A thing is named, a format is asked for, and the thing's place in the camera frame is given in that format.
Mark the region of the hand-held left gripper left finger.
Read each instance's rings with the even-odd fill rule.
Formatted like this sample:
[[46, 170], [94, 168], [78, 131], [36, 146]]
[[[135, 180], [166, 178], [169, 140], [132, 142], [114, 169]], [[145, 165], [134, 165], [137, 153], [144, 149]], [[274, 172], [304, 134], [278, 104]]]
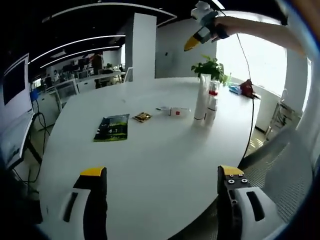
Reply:
[[59, 218], [67, 224], [67, 237], [75, 240], [106, 240], [107, 168], [82, 171], [65, 196]]

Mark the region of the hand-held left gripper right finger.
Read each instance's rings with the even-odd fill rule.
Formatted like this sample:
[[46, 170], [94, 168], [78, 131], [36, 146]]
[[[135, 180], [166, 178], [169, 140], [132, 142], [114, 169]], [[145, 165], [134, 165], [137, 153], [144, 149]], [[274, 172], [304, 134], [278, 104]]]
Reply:
[[220, 165], [217, 173], [217, 239], [268, 239], [280, 227], [276, 204], [242, 170]]

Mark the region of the person's right hand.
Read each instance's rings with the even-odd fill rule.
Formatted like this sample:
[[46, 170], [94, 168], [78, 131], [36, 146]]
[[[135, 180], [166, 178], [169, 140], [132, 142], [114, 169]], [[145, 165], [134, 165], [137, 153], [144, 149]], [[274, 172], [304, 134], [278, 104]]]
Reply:
[[218, 40], [223, 40], [229, 37], [228, 30], [228, 18], [226, 16], [216, 17], [213, 21], [215, 32], [212, 35], [211, 42], [214, 43]]

